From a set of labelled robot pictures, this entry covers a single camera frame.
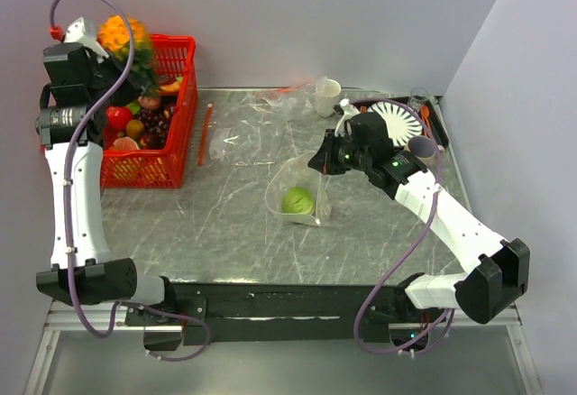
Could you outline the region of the polka dot zip bag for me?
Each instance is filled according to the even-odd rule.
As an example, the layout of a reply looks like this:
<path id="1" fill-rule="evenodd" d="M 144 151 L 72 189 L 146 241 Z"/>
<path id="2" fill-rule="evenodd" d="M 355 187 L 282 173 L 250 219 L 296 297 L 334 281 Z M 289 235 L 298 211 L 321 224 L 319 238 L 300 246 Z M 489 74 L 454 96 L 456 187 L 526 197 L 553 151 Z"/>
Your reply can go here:
<path id="1" fill-rule="evenodd" d="M 273 174 L 264 201 L 281 222 L 321 227 L 332 207 L 320 172 L 308 167 L 314 152 L 305 152 L 282 163 Z"/>

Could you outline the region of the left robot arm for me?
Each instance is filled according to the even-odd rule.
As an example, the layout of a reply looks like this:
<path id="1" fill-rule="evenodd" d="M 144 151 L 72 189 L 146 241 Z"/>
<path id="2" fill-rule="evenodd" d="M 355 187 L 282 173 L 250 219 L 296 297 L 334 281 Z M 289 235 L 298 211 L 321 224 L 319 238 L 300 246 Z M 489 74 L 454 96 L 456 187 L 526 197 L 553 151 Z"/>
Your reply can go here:
<path id="1" fill-rule="evenodd" d="M 179 313 L 167 278 L 140 274 L 130 258 L 115 260 L 107 245 L 100 202 L 108 89 L 122 74 L 79 42 L 45 49 L 50 81 L 43 88 L 36 132 L 50 169 L 54 242 L 50 269 L 36 275 L 40 293 L 73 306 L 126 301 L 147 305 L 166 325 Z"/>

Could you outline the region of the toy pineapple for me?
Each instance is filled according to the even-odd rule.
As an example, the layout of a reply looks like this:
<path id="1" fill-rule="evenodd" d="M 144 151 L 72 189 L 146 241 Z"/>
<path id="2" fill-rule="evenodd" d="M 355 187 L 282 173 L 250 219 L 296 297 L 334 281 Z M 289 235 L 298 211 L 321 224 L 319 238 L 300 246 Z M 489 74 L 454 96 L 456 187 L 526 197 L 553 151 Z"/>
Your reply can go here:
<path id="1" fill-rule="evenodd" d="M 145 96 L 152 96 L 158 88 L 155 69 L 155 49 L 151 35 L 143 23 L 132 17 L 128 18 L 133 32 L 134 57 L 131 74 L 136 77 L 138 85 Z M 120 15 L 109 17 L 100 25 L 97 39 L 105 50 L 111 52 L 121 63 L 123 69 L 130 52 L 130 36 Z"/>

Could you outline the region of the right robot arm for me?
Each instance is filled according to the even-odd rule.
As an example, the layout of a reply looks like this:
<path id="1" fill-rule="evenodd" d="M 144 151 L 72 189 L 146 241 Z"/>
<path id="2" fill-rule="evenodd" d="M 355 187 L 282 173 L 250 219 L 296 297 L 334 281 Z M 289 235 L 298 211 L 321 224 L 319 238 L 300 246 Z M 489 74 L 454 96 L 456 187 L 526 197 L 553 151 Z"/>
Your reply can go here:
<path id="1" fill-rule="evenodd" d="M 308 165 L 325 175 L 363 172 L 374 187 L 425 222 L 460 263 L 461 274 L 419 275 L 409 282 L 394 300 L 401 319 L 415 321 L 426 308 L 458 308 L 471 320 L 487 324 L 526 293 L 527 245 L 490 230 L 418 157 L 395 150 L 378 114 L 358 114 L 326 130 Z"/>

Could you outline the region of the toy green cabbage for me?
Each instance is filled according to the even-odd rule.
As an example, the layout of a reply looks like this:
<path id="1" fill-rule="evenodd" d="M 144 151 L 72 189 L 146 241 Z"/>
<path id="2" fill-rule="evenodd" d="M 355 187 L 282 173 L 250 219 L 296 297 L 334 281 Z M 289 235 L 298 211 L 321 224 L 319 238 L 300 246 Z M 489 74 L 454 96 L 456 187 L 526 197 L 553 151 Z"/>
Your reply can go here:
<path id="1" fill-rule="evenodd" d="M 312 215 L 315 213 L 316 201 L 307 188 L 289 188 L 281 200 L 284 213 L 290 215 Z"/>

